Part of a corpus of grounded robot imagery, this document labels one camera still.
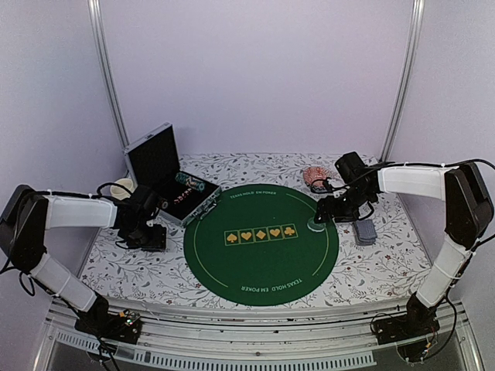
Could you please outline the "short poker chip stack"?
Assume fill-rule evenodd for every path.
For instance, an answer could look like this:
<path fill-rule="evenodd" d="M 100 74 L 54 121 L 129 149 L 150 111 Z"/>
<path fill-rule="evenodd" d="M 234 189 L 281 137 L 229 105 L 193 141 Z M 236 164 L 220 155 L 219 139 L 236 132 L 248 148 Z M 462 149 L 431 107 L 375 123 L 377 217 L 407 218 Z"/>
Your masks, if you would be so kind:
<path fill-rule="evenodd" d="M 159 201 L 159 208 L 162 209 L 162 210 L 165 210 L 167 209 L 169 203 L 166 199 L 160 199 Z"/>

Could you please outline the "green white dealer button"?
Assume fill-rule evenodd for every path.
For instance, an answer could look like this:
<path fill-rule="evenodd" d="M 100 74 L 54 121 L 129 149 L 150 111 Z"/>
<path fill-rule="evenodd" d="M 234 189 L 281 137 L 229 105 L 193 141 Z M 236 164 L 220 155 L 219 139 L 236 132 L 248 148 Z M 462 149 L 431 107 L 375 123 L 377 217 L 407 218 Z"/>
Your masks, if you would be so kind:
<path fill-rule="evenodd" d="M 325 223 L 316 223 L 314 219 L 310 218 L 307 222 L 307 227 L 315 233 L 321 233 L 325 230 L 326 224 Z"/>

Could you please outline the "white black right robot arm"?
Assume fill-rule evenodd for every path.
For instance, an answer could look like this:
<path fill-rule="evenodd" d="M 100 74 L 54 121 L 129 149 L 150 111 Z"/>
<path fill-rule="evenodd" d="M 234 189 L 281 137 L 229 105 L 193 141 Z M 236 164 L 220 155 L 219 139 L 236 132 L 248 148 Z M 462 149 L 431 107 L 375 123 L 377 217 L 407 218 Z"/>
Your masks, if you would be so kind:
<path fill-rule="evenodd" d="M 355 152 L 336 161 L 343 180 L 339 188 L 323 181 L 327 196 L 317 202 L 308 227 L 316 232 L 330 221 L 355 222 L 360 208 L 377 202 L 379 194 L 400 194 L 422 198 L 427 221 L 442 226 L 441 246 L 429 273 L 411 295 L 407 314 L 401 318 L 400 330 L 415 337 L 428 327 L 430 317 L 449 290 L 462 277 L 476 250 L 491 239 L 485 235 L 494 218 L 494 204 L 479 169 L 493 163 L 473 158 L 450 164 L 421 162 L 378 162 L 367 165 Z"/>

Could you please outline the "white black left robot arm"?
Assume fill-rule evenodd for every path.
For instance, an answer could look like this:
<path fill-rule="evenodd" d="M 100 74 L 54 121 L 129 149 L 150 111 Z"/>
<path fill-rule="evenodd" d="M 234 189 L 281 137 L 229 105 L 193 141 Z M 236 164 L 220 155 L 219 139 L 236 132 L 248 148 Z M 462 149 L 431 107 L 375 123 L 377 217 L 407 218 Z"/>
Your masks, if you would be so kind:
<path fill-rule="evenodd" d="M 154 191 L 139 186 L 123 199 L 101 192 L 36 191 L 19 185 L 1 214 L 3 273 L 16 270 L 63 299 L 98 335 L 109 335 L 119 315 L 71 269 L 52 257 L 46 234 L 54 230 L 113 230 L 126 247 L 161 251 L 166 228 L 153 220 L 162 205 Z"/>

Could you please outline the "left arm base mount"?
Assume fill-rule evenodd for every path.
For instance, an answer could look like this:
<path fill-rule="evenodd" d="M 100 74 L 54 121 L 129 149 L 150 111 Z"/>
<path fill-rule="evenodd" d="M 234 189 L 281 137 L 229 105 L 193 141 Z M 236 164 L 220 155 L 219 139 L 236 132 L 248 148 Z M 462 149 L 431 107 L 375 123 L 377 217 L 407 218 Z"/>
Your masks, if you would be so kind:
<path fill-rule="evenodd" d="M 118 314 L 111 314 L 107 310 L 100 313 L 80 312 L 75 329 L 103 339 L 135 345 L 141 334 L 142 321 L 139 313 L 129 309 Z"/>

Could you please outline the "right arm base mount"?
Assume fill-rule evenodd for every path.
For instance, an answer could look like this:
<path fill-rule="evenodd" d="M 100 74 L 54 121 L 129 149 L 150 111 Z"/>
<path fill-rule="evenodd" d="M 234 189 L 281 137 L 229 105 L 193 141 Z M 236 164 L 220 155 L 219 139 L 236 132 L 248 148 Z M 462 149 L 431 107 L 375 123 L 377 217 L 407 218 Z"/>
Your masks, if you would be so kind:
<path fill-rule="evenodd" d="M 397 351 L 409 363 L 425 360 L 439 329 L 435 316 L 427 318 L 425 322 L 415 322 L 407 315 L 378 313 L 370 322 L 370 331 L 379 345 L 408 340 L 407 344 L 397 347 Z"/>

